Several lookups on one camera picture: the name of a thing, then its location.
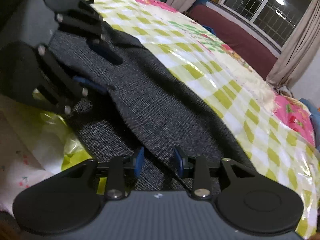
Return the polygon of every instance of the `silver screw head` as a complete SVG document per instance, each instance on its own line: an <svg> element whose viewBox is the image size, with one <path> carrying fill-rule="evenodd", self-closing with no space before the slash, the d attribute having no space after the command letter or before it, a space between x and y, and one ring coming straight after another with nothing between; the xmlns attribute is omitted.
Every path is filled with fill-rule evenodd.
<svg viewBox="0 0 320 240"><path fill-rule="evenodd" d="M122 193L120 190L117 189L111 189L108 191L107 195L111 198L119 198L122 196Z"/></svg>
<svg viewBox="0 0 320 240"><path fill-rule="evenodd" d="M84 97L86 97L86 96L88 95L88 89L87 89L87 88L83 88L83 89L82 89L82 95L83 95Z"/></svg>
<svg viewBox="0 0 320 240"><path fill-rule="evenodd" d="M57 14L57 21L58 21L58 23L62 23L62 21L63 21L63 15L62 14Z"/></svg>
<svg viewBox="0 0 320 240"><path fill-rule="evenodd" d="M64 107L64 113L65 113L66 115L69 115L69 114L71 113L71 107L70 107L70 106L65 106L65 107Z"/></svg>
<svg viewBox="0 0 320 240"><path fill-rule="evenodd" d="M210 191L206 188L198 188L194 191L194 193L198 197L207 197L210 195Z"/></svg>
<svg viewBox="0 0 320 240"><path fill-rule="evenodd" d="M38 47L38 53L40 56L43 56L45 54L45 47L43 45L40 45Z"/></svg>

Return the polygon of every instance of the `maroon cushion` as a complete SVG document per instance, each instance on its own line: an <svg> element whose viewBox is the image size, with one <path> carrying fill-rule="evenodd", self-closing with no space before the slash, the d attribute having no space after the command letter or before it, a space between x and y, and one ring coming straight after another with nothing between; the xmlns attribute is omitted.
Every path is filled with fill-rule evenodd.
<svg viewBox="0 0 320 240"><path fill-rule="evenodd" d="M238 53L265 80L277 58L260 41L238 24L200 4L189 15L199 24L211 27L217 37Z"/></svg>

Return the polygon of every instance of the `window frame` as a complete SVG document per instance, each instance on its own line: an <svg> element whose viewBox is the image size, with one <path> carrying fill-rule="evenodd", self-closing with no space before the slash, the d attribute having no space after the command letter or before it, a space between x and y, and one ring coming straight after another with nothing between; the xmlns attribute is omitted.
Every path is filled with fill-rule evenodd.
<svg viewBox="0 0 320 240"><path fill-rule="evenodd" d="M258 17L258 15L260 14L260 12L263 10L263 8L266 6L266 4L268 3L269 0L263 0L263 2L261 3L261 5L258 7L258 10L255 12L255 14L252 16L251 20L246 19L245 17L243 17L241 14L237 13L236 11L234 11L233 9L229 8L228 6L226 6L224 4L226 0L219 0L218 4L220 6L222 6L223 8L225 8L226 10L232 12L233 14L235 14L237 17L239 17L241 20L243 20L244 22L246 22L247 24L249 24L251 27L253 27L254 29L256 29L259 33L261 33L264 37L266 37L268 39L269 42L271 42L277 49L279 49L280 51L282 51L282 49L286 46L287 41L290 39L292 33L290 34L290 36L288 37L287 41L284 43L284 45L281 47L277 42L275 42L268 34L266 34L262 29L260 29L258 26L256 26L254 24L254 21L256 20L256 18Z"/></svg>

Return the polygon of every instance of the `small white logo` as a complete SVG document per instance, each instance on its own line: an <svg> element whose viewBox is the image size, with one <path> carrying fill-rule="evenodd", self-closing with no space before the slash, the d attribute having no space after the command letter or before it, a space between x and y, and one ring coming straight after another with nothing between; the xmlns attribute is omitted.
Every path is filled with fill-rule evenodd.
<svg viewBox="0 0 320 240"><path fill-rule="evenodd" d="M154 197L156 197L157 199L159 199L159 198L163 197L163 195L162 195L161 193L157 193L157 194L154 195Z"/></svg>

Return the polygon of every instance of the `dark gray fabric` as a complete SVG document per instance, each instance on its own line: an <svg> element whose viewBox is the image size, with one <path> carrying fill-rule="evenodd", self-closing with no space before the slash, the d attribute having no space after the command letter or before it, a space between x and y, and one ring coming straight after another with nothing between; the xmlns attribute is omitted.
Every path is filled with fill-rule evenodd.
<svg viewBox="0 0 320 240"><path fill-rule="evenodd" d="M174 146L188 155L205 155L220 162L229 157L252 167L244 151L222 120L165 66L138 39L104 24L111 49L123 64L113 65L96 54L86 39L58 32L49 48L77 75L108 89L102 96L89 91L67 119L79 139L99 161L132 154L144 145L147 153L137 189L179 189L191 187L172 168ZM213 189L219 192L217 180Z"/></svg>

